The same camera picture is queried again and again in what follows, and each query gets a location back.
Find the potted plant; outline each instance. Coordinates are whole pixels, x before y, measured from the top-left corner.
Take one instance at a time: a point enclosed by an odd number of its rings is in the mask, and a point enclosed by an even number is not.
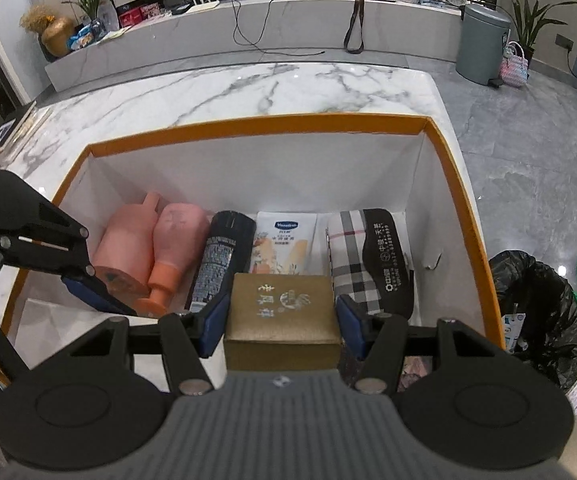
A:
[[[546,15],[549,10],[563,5],[577,5],[577,2],[560,2],[558,4],[547,4],[541,7],[539,0],[535,0],[533,5],[531,5],[529,0],[524,0],[524,2],[521,0],[511,0],[511,3],[513,4],[514,15],[509,15],[518,33],[518,43],[520,43],[524,49],[524,54],[529,62],[531,62],[533,54],[535,54],[533,45],[535,45],[537,35],[543,27],[546,25],[568,25],[568,23],[562,22],[561,20],[547,18]]]
[[[100,9],[100,0],[77,0],[76,2],[66,0],[62,3],[76,5],[84,11],[86,16],[91,20],[91,32],[96,40],[99,40],[106,34],[104,23],[97,17],[97,12]]]

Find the bag strap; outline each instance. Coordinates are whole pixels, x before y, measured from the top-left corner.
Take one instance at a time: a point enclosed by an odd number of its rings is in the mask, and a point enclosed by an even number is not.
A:
[[[512,45],[515,48],[516,54],[517,54],[518,49],[520,49],[520,52],[522,54],[522,59],[526,59],[526,56],[524,55],[524,49],[521,47],[520,43],[518,43],[517,41],[509,41],[508,45]]]
[[[358,13],[360,15],[361,44],[359,48],[349,49],[349,41],[351,40],[351,33],[353,32],[353,27],[355,26],[355,20],[358,17]],[[355,4],[353,5],[353,15],[351,16],[351,24],[349,25],[349,30],[346,32],[346,36],[344,37],[344,48],[346,49],[346,52],[348,52],[349,54],[361,54],[362,51],[364,51],[363,27],[364,27],[364,0],[355,0]]]

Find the gold vase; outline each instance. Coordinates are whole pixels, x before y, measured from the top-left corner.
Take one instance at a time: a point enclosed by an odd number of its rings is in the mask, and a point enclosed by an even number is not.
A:
[[[42,34],[42,43],[56,57],[64,57],[69,53],[66,42],[75,34],[75,25],[70,18],[57,18]]]

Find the cardboard packaging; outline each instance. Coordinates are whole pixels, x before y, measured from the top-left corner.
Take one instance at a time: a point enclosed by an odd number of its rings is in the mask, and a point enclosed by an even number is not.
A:
[[[410,319],[413,284],[393,215],[385,209],[342,211],[328,222],[335,298],[348,294],[369,314]]]
[[[224,352],[229,370],[335,368],[341,338],[330,278],[236,274]]]

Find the gray gripper base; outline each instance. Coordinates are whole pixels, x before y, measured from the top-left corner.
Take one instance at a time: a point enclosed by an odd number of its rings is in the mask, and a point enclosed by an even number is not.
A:
[[[291,382],[274,381],[279,376]],[[11,463],[0,480],[573,480],[556,460],[510,472],[456,465],[427,450],[385,396],[348,389],[335,370],[235,373],[178,399],[160,431],[119,462],[45,472]]]

